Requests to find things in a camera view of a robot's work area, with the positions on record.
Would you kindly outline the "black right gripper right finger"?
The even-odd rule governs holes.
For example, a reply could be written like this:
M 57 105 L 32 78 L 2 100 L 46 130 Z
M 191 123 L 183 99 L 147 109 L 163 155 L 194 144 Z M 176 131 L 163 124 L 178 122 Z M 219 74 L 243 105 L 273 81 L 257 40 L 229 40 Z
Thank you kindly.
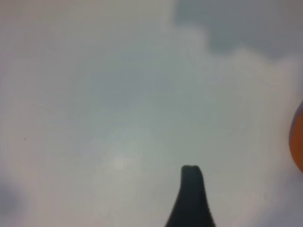
M 203 174 L 198 166 L 193 166 L 193 169 L 198 190 L 197 205 L 195 207 L 196 227 L 215 227 L 215 222 L 207 201 Z

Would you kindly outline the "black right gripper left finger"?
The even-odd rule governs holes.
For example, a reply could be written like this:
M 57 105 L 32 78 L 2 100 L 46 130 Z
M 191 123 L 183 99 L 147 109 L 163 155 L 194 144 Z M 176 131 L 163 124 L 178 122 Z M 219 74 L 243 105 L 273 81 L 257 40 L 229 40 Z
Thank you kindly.
M 187 227 L 192 203 L 193 191 L 193 166 L 183 166 L 181 168 L 180 188 L 172 208 L 171 214 L 166 223 L 166 227 Z

